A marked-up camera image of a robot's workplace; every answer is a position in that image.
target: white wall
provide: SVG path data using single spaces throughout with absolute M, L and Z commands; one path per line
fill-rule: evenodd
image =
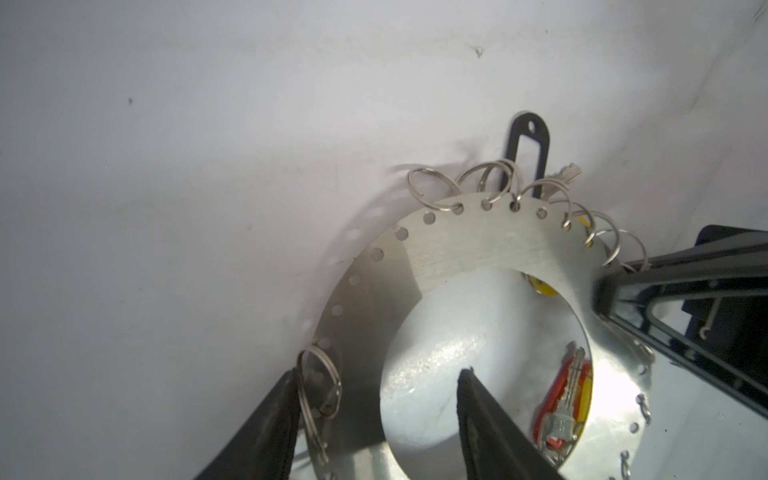
M 708 223 L 768 228 L 764 10 L 5 0 L 2 476 L 191 478 L 349 261 L 416 208 L 408 165 L 494 159 L 520 110 L 548 122 L 550 170 L 584 168 L 574 198 L 652 253 Z M 714 423 L 730 400 L 656 376 L 633 478 L 704 478 L 680 449 L 714 432 L 738 448 L 695 443 L 704 458 L 763 477 L 764 453 L 733 459 L 764 452 L 764 420 Z

